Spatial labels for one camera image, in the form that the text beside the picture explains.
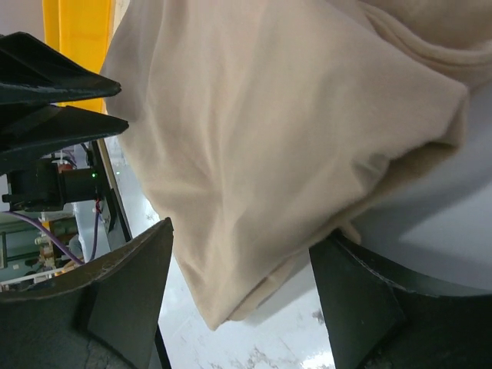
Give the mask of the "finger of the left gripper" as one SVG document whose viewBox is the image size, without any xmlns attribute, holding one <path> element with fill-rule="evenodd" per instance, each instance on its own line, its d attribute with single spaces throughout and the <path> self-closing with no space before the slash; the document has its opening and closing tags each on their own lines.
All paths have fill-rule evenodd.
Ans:
<svg viewBox="0 0 492 369">
<path fill-rule="evenodd" d="M 1 172 L 22 169 L 52 152 L 126 129 L 125 120 L 71 106 L 3 105 Z"/>
<path fill-rule="evenodd" d="M 25 32 L 1 36 L 1 104 L 111 97 L 121 85 L 91 72 Z"/>
</svg>

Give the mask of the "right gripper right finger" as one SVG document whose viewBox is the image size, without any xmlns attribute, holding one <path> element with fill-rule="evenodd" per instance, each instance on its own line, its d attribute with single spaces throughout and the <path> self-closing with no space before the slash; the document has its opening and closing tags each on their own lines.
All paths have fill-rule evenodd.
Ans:
<svg viewBox="0 0 492 369">
<path fill-rule="evenodd" d="M 332 234 L 309 250 L 337 368 L 489 368 L 491 293 Z"/>
</svg>

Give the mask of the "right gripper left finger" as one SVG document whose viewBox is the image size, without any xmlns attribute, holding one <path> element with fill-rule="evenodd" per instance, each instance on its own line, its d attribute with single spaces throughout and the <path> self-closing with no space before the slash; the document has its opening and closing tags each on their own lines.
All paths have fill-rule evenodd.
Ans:
<svg viewBox="0 0 492 369">
<path fill-rule="evenodd" d="M 169 368 L 158 327 L 173 245 L 166 218 L 122 247 L 1 294 L 3 368 Z"/>
</svg>

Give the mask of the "beige t-shirt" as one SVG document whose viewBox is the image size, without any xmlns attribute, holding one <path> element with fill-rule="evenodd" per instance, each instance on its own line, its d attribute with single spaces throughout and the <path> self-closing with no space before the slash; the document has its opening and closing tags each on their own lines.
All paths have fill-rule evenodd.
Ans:
<svg viewBox="0 0 492 369">
<path fill-rule="evenodd" d="M 489 1 L 132 1 L 102 74 L 204 322 L 245 319 L 300 253 L 464 143 Z"/>
</svg>

